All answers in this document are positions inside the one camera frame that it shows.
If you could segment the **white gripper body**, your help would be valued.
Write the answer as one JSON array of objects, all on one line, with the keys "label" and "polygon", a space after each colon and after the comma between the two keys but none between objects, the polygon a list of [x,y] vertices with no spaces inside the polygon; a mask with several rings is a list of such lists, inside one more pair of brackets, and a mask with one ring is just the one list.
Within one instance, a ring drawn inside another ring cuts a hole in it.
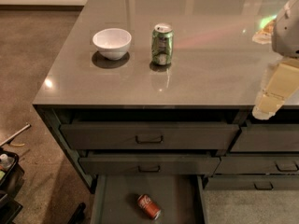
[{"label": "white gripper body", "polygon": [[272,50],[285,57],[299,57],[299,0],[289,0],[277,14]]}]

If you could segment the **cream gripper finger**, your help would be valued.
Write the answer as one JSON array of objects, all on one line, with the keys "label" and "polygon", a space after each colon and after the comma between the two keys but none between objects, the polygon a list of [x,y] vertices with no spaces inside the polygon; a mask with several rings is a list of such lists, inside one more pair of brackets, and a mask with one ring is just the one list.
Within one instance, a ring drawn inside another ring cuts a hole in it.
[{"label": "cream gripper finger", "polygon": [[299,89],[299,60],[283,58],[268,66],[252,110],[254,118],[268,120]]},{"label": "cream gripper finger", "polygon": [[258,44],[271,44],[272,34],[276,20],[271,20],[264,27],[262,27],[258,32],[252,37],[252,41]]}]

